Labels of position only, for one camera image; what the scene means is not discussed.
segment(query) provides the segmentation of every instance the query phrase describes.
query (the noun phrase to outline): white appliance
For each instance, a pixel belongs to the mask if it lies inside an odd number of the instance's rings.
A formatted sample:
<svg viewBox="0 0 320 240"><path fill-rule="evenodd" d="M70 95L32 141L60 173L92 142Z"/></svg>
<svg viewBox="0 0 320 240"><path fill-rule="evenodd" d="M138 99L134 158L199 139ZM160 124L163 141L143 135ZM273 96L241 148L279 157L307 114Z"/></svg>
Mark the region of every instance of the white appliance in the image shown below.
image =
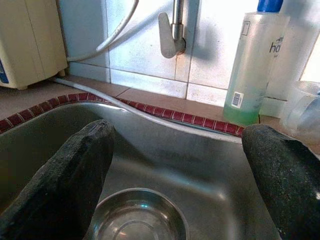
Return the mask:
<svg viewBox="0 0 320 240"><path fill-rule="evenodd" d="M0 0L0 86L26 89L67 66L56 0Z"/></svg>

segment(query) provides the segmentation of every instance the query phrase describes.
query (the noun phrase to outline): red mosaic tile border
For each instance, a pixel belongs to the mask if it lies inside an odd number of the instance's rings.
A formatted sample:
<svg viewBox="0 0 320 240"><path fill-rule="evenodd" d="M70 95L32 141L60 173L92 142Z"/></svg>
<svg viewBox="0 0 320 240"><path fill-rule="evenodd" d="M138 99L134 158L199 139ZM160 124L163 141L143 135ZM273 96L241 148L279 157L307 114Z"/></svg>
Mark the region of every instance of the red mosaic tile border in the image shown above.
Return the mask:
<svg viewBox="0 0 320 240"><path fill-rule="evenodd" d="M120 99L121 102L128 104L136 109L139 109L145 113L163 118L170 119L176 122L187 123L190 125L202 127L204 129L210 129L222 133L231 134L237 137L242 136L244 127L237 126L231 123L217 121L205 117L195 116L188 113L169 110L161 107L156 107L148 104L143 104L140 102L129 101L125 99Z"/></svg>
<svg viewBox="0 0 320 240"><path fill-rule="evenodd" d="M176 122L187 123L190 125L202 127L204 129L210 129L222 133L227 133L237 137L241 137L242 132L244 130L243 127L227 122L217 121L205 117L195 116L184 112L174 111L125 99L120 99L120 101L153 116L173 120ZM92 93L75 93L54 97L49 99L48 101L42 102L38 105L32 106L26 110L23 110L3 120L0 120L0 134L22 123L25 123L30 119L39 116L40 114L48 112L51 109L57 108L62 105L73 104L78 102L98 102L108 105L111 104L109 101L104 100L101 97L98 97Z"/></svg>

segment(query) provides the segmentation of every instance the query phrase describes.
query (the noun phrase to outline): faucet handle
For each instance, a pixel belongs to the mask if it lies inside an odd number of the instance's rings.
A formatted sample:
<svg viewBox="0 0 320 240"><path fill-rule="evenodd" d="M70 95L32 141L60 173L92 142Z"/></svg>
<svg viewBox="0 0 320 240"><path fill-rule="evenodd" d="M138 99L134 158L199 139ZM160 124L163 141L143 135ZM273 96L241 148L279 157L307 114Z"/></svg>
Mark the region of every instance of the faucet handle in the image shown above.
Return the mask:
<svg viewBox="0 0 320 240"><path fill-rule="evenodd" d="M158 21L161 53L167 59L173 58L177 50L175 40L172 36L168 14L161 12L158 16Z"/></svg>

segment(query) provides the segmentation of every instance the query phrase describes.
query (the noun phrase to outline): blue bottle cap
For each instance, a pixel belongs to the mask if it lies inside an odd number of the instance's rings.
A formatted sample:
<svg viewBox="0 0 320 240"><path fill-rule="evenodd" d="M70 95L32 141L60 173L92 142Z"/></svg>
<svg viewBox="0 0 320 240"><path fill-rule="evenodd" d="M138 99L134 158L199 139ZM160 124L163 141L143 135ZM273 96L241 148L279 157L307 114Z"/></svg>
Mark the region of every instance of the blue bottle cap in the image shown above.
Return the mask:
<svg viewBox="0 0 320 240"><path fill-rule="evenodd" d="M284 0L259 0L258 12L278 13Z"/></svg>

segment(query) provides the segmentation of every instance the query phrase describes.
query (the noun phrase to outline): plastic bottle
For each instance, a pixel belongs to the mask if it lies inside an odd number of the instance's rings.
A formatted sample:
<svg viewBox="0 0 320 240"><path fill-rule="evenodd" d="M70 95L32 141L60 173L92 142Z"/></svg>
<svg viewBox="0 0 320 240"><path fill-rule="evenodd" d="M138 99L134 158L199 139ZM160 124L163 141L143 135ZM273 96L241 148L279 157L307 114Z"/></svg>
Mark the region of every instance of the plastic bottle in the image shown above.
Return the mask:
<svg viewBox="0 0 320 240"><path fill-rule="evenodd" d="M233 63L223 116L234 124L257 122L270 72L279 55L290 17L279 14L283 0L260 0L246 13Z"/></svg>

